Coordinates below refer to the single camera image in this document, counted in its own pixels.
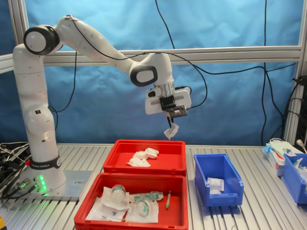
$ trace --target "slotted metal surface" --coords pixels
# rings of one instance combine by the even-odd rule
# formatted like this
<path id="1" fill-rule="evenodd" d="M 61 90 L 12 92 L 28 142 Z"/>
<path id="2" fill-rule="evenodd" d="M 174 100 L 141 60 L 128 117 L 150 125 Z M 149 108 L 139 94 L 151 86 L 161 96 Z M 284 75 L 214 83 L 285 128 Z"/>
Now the slotted metal surface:
<path id="1" fill-rule="evenodd" d="M 66 170 L 93 170 L 81 201 L 103 163 L 111 144 L 59 144 Z M 234 207 L 203 206 L 194 182 L 193 154 L 226 153 L 244 182 L 243 204 Z M 190 230 L 307 230 L 307 206 L 298 206 L 260 147 L 187 146 L 187 181 Z M 73 230 L 81 202 L 17 199 L 0 207 L 9 230 Z"/>

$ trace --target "aluminum frame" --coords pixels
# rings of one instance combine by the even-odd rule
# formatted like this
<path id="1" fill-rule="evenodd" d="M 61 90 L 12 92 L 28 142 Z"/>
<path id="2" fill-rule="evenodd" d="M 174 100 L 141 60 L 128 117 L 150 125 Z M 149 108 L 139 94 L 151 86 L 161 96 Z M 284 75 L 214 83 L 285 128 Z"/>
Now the aluminum frame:
<path id="1" fill-rule="evenodd" d="M 29 28 L 25 0 L 8 0 L 14 37 L 16 44 L 23 43 L 23 34 Z M 300 39 L 298 46 L 243 46 L 243 47 L 220 47 L 220 48 L 191 48 L 191 49 L 171 49 L 154 50 L 165 51 L 180 55 L 194 64 L 214 64 L 214 63 L 248 63 L 248 62 L 297 62 L 295 78 L 307 74 L 306 32 L 307 32 L 307 0 L 304 0 Z M 144 50 L 121 50 L 124 55 L 132 56 Z M 45 66 L 73 66 L 74 51 L 58 51 L 48 55 L 44 59 Z M 0 56 L 0 73 L 12 70 L 12 58 L 10 55 Z M 134 58 L 137 61 L 145 56 Z M 188 63 L 171 56 L 172 65 L 187 65 Z M 78 54 L 78 66 L 107 66 L 103 61 L 93 60 L 84 55 Z M 302 98 L 304 87 L 298 86 L 294 97 Z M 299 113 L 301 102 L 292 100 L 290 109 Z M 295 142 L 295 133 L 298 124 L 298 117 L 289 114 L 284 138 L 291 144 Z"/>

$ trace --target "red plastic bin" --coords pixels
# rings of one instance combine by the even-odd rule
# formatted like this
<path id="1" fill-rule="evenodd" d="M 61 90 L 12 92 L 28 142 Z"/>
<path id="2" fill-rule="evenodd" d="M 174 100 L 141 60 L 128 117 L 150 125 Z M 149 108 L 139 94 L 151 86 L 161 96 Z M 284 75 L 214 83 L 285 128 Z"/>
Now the red plastic bin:
<path id="1" fill-rule="evenodd" d="M 85 220 L 97 197 L 101 197 L 104 186 L 121 184 L 127 192 L 163 192 L 164 198 L 158 201 L 159 222 L 157 224 L 111 222 Z M 165 209 L 168 190 L 171 191 L 170 205 Z M 82 202 L 75 218 L 76 230 L 188 230 L 187 181 L 177 175 L 135 175 L 123 173 L 101 173 Z"/>
<path id="2" fill-rule="evenodd" d="M 132 167 L 127 163 L 137 151 L 152 148 L 159 151 L 156 159 L 148 158 L 150 167 Z M 186 175 L 186 145 L 183 141 L 118 140 L 105 163 L 106 173 Z"/>

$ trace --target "white paper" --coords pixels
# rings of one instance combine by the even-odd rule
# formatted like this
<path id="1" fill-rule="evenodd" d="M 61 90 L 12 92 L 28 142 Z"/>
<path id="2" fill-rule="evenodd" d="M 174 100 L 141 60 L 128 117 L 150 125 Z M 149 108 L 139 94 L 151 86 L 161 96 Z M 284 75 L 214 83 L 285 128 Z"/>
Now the white paper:
<path id="1" fill-rule="evenodd" d="M 101 198 L 96 199 L 86 219 L 121 222 L 128 209 L 116 210 L 105 206 L 101 201 Z"/>

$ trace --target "blue curtain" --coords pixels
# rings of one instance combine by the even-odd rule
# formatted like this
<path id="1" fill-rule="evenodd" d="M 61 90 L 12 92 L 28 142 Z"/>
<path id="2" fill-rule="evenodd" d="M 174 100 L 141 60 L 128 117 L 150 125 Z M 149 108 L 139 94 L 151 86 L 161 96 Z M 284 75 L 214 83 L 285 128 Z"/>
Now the blue curtain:
<path id="1" fill-rule="evenodd" d="M 0 56 L 11 54 L 15 46 L 15 39 L 12 29 L 9 3 L 6 0 L 0 1 Z"/>
<path id="2" fill-rule="evenodd" d="M 268 2 L 267 45 L 297 45 L 302 0 Z M 158 0 L 176 48 L 216 46 L 262 46 L 263 0 L 170 1 Z M 56 24 L 73 14 L 100 31 L 117 49 L 172 48 L 154 0 L 61 2 L 27 0 L 30 25 Z M 267 63 L 275 69 L 291 63 Z M 235 71 L 263 63 L 200 65 L 210 72 Z M 283 112 L 292 87 L 294 66 L 269 73 L 274 100 Z M 49 104 L 57 110 L 69 101 L 73 67 L 46 67 Z M 189 85 L 192 104 L 200 103 L 205 87 L 199 73 L 189 65 L 173 66 L 175 85 Z M 261 106 L 263 70 L 227 75 L 207 75 L 206 102 L 175 120 L 180 126 L 174 140 L 187 144 L 260 145 L 264 122 Z M 74 97 L 59 113 L 58 142 L 114 143 L 121 138 L 166 139 L 168 123 L 162 114 L 146 115 L 145 91 L 134 86 L 115 67 L 78 67 Z M 272 105 L 266 81 L 267 141 L 281 117 Z M 14 76 L 0 75 L 0 141 L 26 140 Z"/>

